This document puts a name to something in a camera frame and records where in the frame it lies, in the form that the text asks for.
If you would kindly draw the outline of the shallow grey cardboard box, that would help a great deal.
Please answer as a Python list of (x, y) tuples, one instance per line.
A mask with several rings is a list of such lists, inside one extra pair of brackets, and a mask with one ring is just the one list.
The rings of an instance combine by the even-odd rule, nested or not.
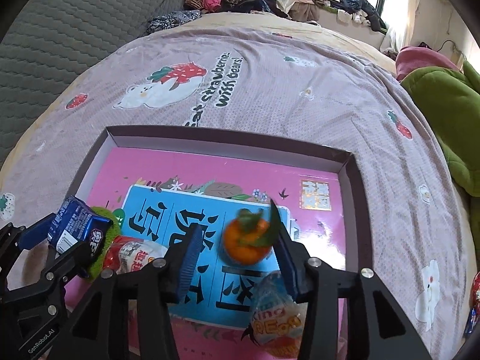
[(70, 194), (78, 197), (78, 191), (87, 185), (86, 177), (99, 168), (115, 147), (215, 155), (334, 172), (339, 178), (345, 225), (345, 266), (341, 269), (354, 271), (372, 262), (368, 205), (360, 171), (351, 153), (278, 136), (211, 128), (107, 127), (80, 165), (69, 186)]

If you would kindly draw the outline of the blue snack packet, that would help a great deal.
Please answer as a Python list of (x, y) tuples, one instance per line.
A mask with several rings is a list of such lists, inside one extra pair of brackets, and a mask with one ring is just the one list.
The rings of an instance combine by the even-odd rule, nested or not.
[(49, 225), (47, 241), (59, 254), (65, 253), (77, 242), (90, 247), (91, 257), (101, 253), (107, 230), (113, 221), (101, 216), (75, 196), (67, 197)]

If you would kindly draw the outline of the purple strawberry print sheet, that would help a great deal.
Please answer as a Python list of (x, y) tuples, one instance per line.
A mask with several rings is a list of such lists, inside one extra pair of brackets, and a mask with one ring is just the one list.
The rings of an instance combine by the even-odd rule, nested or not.
[(142, 37), (88, 69), (38, 119), (1, 190), (13, 219), (57, 208), (95, 139), (115, 125), (184, 125), (291, 138), (355, 156), (366, 188), (373, 267), (413, 315), (421, 270), (439, 269), (435, 359), (458, 350), (467, 297), (461, 204), (440, 145), (400, 83), (366, 58), (253, 29)]

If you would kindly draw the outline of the grey quilted headboard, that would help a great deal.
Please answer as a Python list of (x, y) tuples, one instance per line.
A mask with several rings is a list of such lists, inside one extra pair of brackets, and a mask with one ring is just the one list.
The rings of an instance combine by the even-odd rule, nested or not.
[(183, 0), (29, 0), (1, 40), (1, 158), (84, 71)]

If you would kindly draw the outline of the blue patterned cloth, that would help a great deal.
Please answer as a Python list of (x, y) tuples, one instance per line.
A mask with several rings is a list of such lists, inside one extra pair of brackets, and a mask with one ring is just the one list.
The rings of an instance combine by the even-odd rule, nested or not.
[(156, 16), (147, 22), (145, 34), (150, 35), (197, 20), (202, 16), (200, 10), (177, 10), (162, 16)]

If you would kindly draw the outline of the red surprise egg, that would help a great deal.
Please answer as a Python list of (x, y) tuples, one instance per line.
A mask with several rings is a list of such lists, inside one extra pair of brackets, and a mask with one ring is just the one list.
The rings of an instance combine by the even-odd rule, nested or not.
[(241, 338), (276, 359), (296, 359), (304, 331), (307, 305), (293, 301), (281, 272), (273, 271), (256, 285), (250, 321)]

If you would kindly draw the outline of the clothes pile on windowsill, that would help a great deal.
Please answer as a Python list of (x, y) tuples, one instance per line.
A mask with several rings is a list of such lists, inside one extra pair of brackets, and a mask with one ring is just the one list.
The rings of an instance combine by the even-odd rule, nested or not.
[(376, 33), (385, 34), (387, 25), (374, 6), (367, 0), (304, 0), (320, 8), (339, 14), (341, 18), (368, 25)]

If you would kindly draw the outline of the small snack wrappers pile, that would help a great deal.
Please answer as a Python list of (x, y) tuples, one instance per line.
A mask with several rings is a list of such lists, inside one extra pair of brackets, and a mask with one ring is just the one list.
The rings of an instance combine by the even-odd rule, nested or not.
[(476, 325), (479, 323), (479, 309), (480, 309), (480, 272), (473, 278), (472, 287), (469, 295), (469, 316), (465, 325), (464, 337), (468, 339)]

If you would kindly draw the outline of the pink pillow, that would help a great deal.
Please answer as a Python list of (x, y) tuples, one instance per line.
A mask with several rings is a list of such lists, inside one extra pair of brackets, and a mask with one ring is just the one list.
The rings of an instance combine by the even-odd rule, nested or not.
[(396, 79), (402, 81), (409, 73), (419, 68), (449, 68), (459, 72), (459, 68), (449, 58), (427, 47), (405, 46), (395, 60)]

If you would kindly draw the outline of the orange tangerine with leaf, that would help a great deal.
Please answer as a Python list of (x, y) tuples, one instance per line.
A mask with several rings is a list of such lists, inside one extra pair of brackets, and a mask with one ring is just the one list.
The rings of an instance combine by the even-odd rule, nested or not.
[(274, 202), (271, 202), (268, 219), (264, 218), (264, 209), (251, 211), (241, 208), (224, 227), (224, 252), (235, 264), (253, 266), (260, 263), (267, 258), (278, 241), (281, 225), (281, 217)]

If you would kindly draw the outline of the pink and blue book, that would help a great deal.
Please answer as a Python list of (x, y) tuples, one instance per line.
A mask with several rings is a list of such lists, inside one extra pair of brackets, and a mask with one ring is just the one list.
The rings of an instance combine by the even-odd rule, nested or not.
[(183, 359), (278, 359), (242, 334), (256, 285), (278, 269), (273, 255), (241, 266), (224, 252), (225, 225), (242, 208), (274, 202), (290, 236), (310, 255), (345, 266), (345, 225), (338, 175), (275, 163), (115, 147), (77, 195), (116, 215), (122, 233), (163, 246), (198, 226), (202, 252), (190, 290), (172, 306)]

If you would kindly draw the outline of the red white candy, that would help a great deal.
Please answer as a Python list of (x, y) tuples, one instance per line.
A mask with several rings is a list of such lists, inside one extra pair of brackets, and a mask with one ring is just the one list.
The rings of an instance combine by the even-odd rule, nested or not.
[(116, 274), (137, 272), (157, 258), (163, 258), (168, 248), (153, 241), (116, 236), (106, 250), (103, 269)]

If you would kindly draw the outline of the green fleece blanket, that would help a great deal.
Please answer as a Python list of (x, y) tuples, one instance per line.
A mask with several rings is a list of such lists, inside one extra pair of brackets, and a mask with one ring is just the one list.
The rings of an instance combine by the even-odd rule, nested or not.
[(461, 71), (421, 67), (401, 81), (442, 148), (451, 177), (479, 196), (479, 73), (467, 61)]

